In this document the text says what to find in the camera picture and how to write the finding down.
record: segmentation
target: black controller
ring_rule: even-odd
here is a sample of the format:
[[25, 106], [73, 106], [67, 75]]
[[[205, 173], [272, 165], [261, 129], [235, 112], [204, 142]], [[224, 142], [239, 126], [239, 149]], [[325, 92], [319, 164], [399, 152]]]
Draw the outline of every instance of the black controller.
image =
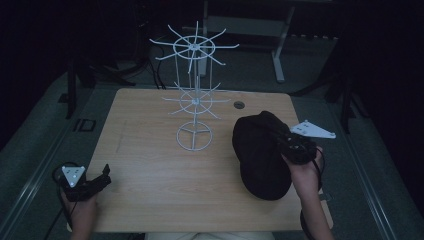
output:
[[317, 145], [309, 137], [286, 133], [278, 138], [281, 154], [297, 165], [307, 164], [316, 157]]
[[78, 184], [75, 187], [71, 187], [65, 178], [62, 178], [60, 184], [62, 186], [63, 192], [66, 195], [66, 198], [70, 202], [85, 201], [96, 193], [102, 191], [112, 182], [109, 177], [109, 172], [109, 164], [106, 164], [105, 168], [103, 169], [103, 174], [91, 181], [85, 180], [84, 173], [84, 176], [81, 177], [80, 181], [78, 181]]

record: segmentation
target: table top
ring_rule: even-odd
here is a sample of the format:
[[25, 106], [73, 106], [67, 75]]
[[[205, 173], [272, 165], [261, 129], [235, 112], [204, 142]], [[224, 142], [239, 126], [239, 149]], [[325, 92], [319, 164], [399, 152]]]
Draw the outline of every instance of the table top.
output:
[[[110, 166], [112, 183], [98, 197], [97, 232], [223, 232], [301, 230], [293, 186], [282, 199], [265, 201], [247, 191], [231, 139], [236, 120], [274, 113], [298, 123], [291, 99], [280, 93], [216, 91], [210, 112], [198, 115], [212, 131], [209, 146], [182, 148], [176, 133], [193, 121], [177, 90], [121, 89], [94, 151], [87, 178]], [[237, 109], [234, 103], [243, 102]], [[327, 204], [322, 201], [330, 226]]]

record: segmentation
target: dark background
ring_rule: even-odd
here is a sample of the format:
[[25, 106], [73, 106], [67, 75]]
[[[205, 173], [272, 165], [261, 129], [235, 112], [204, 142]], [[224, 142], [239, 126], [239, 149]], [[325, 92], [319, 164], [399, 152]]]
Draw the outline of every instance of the dark background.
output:
[[[96, 79], [80, 59], [81, 54], [112, 67], [120, 58], [142, 61], [149, 48], [144, 40], [156, 28], [201, 21], [199, 2], [3, 1], [0, 148], [48, 86], [66, 72], [70, 57], [76, 59], [83, 85], [93, 87]], [[290, 32], [339, 37], [338, 51], [332, 56], [335, 68], [349, 67], [354, 92], [361, 97], [423, 214], [423, 3], [340, 0], [297, 4]], [[222, 11], [234, 10], [225, 6]]]

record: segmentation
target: vr controller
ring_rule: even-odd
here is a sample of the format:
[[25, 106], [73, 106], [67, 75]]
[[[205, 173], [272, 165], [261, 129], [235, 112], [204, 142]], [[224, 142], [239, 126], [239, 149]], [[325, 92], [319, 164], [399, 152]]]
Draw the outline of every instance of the vr controller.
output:
[[307, 164], [316, 158], [317, 145], [309, 137], [297, 133], [286, 133], [278, 140], [281, 154], [294, 164]]
[[109, 177], [109, 164], [103, 169], [102, 175], [87, 181], [84, 167], [62, 167], [65, 178], [61, 178], [60, 185], [66, 198], [70, 202], [85, 201], [102, 191], [112, 180]]

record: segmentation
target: gray carpet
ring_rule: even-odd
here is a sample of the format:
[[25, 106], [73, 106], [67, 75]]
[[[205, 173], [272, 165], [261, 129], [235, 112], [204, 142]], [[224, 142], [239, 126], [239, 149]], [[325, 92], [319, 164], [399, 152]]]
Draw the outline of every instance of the gray carpet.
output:
[[[221, 82], [220, 89], [292, 92], [317, 78], [333, 45], [323, 39], [289, 39], [282, 57], [287, 79], [283, 84], [275, 81], [269, 52], [218, 51], [214, 56], [227, 65], [214, 66], [213, 80], [215, 83]], [[153, 56], [160, 54], [158, 48], [153, 49]], [[164, 61], [160, 73], [164, 83], [172, 86], [175, 81], [173, 60]], [[154, 87], [148, 69], [127, 78], [137, 83], [136, 87]], [[93, 91], [78, 89], [78, 110], [72, 119], [65, 120], [66, 105], [57, 103], [57, 99], [65, 92], [66, 79], [58, 79], [1, 152], [0, 220], [2, 224], [6, 220], [9, 222], [12, 210], [22, 213], [22, 218], [14, 219], [15, 227], [10, 228], [14, 234], [10, 239], [43, 238], [60, 209], [50, 172], [66, 161], [88, 165], [114, 94], [120, 87], [115, 83], [99, 82]], [[356, 113], [356, 118], [349, 121], [351, 134], [345, 134], [338, 120], [340, 103], [326, 103], [322, 98], [325, 90], [326, 87], [323, 87], [304, 97], [292, 99], [300, 121], [307, 119], [337, 134], [335, 140], [317, 139], [325, 149], [327, 168], [323, 176], [323, 190], [331, 196], [328, 205], [336, 239], [424, 239], [423, 219], [405, 190], [372, 122]], [[96, 120], [94, 131], [73, 131], [78, 118]], [[30, 205], [17, 206], [15, 200], [39, 164], [48, 164], [48, 170], [43, 176], [38, 176], [41, 178], [40, 188], [35, 189], [35, 195], [29, 195], [33, 197]], [[394, 238], [384, 234], [385, 229], [378, 224], [379, 212], [370, 208], [373, 202], [368, 198], [369, 188], [362, 182], [364, 176], [373, 186], [379, 206], [383, 207], [385, 218], [390, 223], [389, 230], [393, 234], [388, 235]], [[301, 232], [278, 232], [275, 236], [276, 239], [303, 239]], [[93, 239], [131, 237], [131, 234], [120, 233], [95, 234]], [[65, 219], [61, 216], [49, 239], [68, 238]]]

